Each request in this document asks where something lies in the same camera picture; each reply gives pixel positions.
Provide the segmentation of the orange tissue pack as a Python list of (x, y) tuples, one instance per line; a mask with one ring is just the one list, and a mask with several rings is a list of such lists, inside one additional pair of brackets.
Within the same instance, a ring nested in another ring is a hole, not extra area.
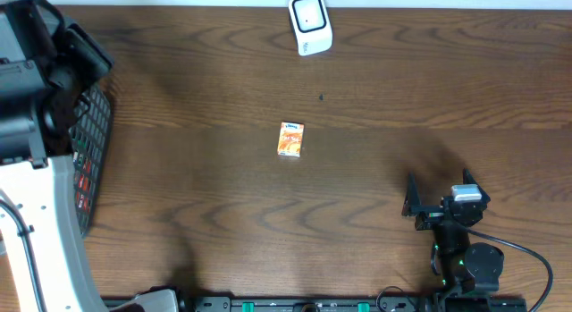
[(295, 122), (282, 122), (277, 154), (279, 156), (300, 157), (305, 125)]

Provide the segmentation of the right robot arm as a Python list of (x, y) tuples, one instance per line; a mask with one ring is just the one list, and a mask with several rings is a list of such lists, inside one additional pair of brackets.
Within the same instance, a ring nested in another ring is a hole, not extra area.
[(469, 228), (483, 219), (490, 201), (467, 169), (463, 182), (452, 186), (449, 196), (434, 206), (422, 203), (415, 176), (408, 175), (401, 214), (416, 218), (416, 230), (433, 233), (431, 267), (443, 280), (440, 290), (419, 300), (420, 311), (492, 310), (490, 295), (500, 288), (504, 254), (493, 245), (469, 239)]

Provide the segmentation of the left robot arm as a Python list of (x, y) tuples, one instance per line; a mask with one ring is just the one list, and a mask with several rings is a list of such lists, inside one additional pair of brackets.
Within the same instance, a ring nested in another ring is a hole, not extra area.
[(94, 134), (72, 128), (112, 57), (47, 0), (1, 2), (1, 242), (22, 311), (105, 311), (80, 230)]

